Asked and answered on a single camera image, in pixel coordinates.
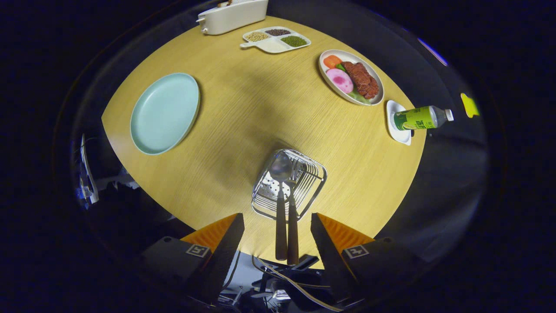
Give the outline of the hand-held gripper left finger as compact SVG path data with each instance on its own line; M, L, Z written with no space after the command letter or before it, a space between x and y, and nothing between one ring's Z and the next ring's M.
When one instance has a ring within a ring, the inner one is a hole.
M179 295L206 304L217 301L244 234L235 213L181 239L164 236L141 253L141 265Z

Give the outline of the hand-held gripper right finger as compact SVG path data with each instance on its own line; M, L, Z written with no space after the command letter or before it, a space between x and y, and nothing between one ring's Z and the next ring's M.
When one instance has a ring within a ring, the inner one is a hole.
M422 258L392 238L373 239L321 213L312 214L311 233L339 300L383 300L426 269Z

